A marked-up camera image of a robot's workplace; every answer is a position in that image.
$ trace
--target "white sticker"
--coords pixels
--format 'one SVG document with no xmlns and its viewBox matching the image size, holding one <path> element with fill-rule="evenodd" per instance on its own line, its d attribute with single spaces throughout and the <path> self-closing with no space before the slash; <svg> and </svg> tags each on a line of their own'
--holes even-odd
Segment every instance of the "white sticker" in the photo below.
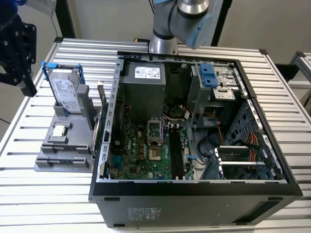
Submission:
<svg viewBox="0 0 311 233">
<path fill-rule="evenodd" d="M 137 79 L 160 79 L 160 68 L 136 67 L 135 78 Z"/>
<path fill-rule="evenodd" d="M 129 207 L 127 212 L 130 221 L 159 221 L 161 207 Z"/>
<path fill-rule="evenodd" d="M 188 120 L 189 116 L 190 116 L 190 112 L 187 110 L 186 113 L 185 113 L 185 119 Z"/>
<path fill-rule="evenodd" d="M 70 80 L 54 79 L 57 95 L 68 112 L 79 112 L 80 106 L 74 85 Z"/>
</svg>

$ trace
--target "aluminum extrusion table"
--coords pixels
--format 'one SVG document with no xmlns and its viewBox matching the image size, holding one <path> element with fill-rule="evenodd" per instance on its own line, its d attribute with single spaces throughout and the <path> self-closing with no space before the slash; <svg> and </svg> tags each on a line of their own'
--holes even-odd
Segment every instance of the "aluminum extrusion table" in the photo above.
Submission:
<svg viewBox="0 0 311 233">
<path fill-rule="evenodd" d="M 297 52 L 291 60 L 306 77 L 306 81 L 289 81 L 291 88 L 311 89 L 311 53 Z"/>
<path fill-rule="evenodd" d="M 109 99 L 117 51 L 147 52 L 147 43 L 64 39 L 47 62 L 84 68 L 94 104 L 97 82 Z M 311 119 L 268 55 L 259 50 L 179 45 L 180 55 L 239 59 L 304 197 L 257 226 L 230 228 L 107 229 L 96 204 L 88 203 L 91 174 L 35 172 L 33 166 L 54 114 L 54 98 L 40 71 L 38 93 L 25 98 L 0 143 L 0 232 L 311 232 Z"/>
</svg>

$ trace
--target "chip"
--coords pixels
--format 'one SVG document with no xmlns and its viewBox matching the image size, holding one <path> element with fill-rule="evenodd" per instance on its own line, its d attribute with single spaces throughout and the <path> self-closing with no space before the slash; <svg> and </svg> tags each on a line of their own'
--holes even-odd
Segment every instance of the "chip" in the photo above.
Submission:
<svg viewBox="0 0 311 233">
<path fill-rule="evenodd" d="M 137 167 L 130 167 L 130 173 L 137 173 Z"/>
</svg>

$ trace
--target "green circuit board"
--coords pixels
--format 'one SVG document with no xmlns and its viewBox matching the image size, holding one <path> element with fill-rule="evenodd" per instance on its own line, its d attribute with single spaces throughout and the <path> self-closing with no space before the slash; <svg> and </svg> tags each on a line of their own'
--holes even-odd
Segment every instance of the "green circuit board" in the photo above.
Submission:
<svg viewBox="0 0 311 233">
<path fill-rule="evenodd" d="M 188 143 L 185 142 L 185 140 L 188 140 L 186 139 L 187 133 L 185 129 L 180 130 L 180 138 L 183 141 L 183 146 L 189 148 Z M 184 148 L 181 147 L 181 151 L 182 156 L 184 156 Z M 126 126 L 124 149 L 121 168 L 118 170 L 118 179 L 172 179 L 169 133 L 167 128 L 164 129 L 163 142 L 159 146 L 148 145 L 147 124 L 128 124 Z M 185 179 L 193 179 L 192 168 L 185 174 Z"/>
</svg>

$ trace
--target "ram slot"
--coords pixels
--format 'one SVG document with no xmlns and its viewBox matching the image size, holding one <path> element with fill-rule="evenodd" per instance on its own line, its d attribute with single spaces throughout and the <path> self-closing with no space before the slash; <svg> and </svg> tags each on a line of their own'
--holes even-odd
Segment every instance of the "ram slot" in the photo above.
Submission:
<svg viewBox="0 0 311 233">
<path fill-rule="evenodd" d="M 171 153 L 171 164 L 172 164 L 172 177 L 173 179 L 183 179 L 184 168 L 183 158 L 181 153 L 181 142 L 179 136 L 179 129 L 170 128 L 169 130 L 169 141 L 170 141 L 170 153 Z"/>
</svg>

